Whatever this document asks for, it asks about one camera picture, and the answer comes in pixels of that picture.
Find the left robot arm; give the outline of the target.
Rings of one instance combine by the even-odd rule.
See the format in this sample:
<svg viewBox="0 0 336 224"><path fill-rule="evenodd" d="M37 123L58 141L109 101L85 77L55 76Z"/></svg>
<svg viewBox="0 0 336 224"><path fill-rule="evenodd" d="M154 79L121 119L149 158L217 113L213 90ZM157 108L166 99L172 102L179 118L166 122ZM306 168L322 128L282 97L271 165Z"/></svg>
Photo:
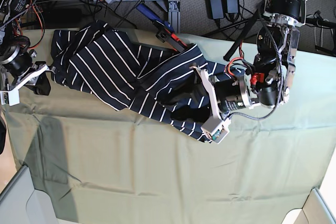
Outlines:
<svg viewBox="0 0 336 224"><path fill-rule="evenodd" d="M299 27L306 23L307 0L263 0L240 36L224 56L227 80L219 80L193 63L190 69L194 80L182 84L165 103L175 104L184 98L206 95L209 104L194 109L189 105L172 113L174 120L204 123L225 122L240 115L244 108L262 105L274 111L287 103L295 74L295 55L299 41ZM248 62L241 51L243 39L255 24L262 23L257 35L257 55Z"/></svg>

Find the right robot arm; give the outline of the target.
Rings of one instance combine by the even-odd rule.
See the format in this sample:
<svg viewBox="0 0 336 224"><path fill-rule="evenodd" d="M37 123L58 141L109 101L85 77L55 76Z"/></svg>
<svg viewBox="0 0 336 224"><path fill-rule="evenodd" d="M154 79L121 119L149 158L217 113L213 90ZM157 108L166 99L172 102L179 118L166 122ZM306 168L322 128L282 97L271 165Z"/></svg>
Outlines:
<svg viewBox="0 0 336 224"><path fill-rule="evenodd" d="M35 13L43 36L45 22L37 0L1 0L2 87L4 92L27 87L36 95L49 95L51 86L46 73L51 69L46 62L34 60L39 43L32 44L22 30L20 19L29 11Z"/></svg>

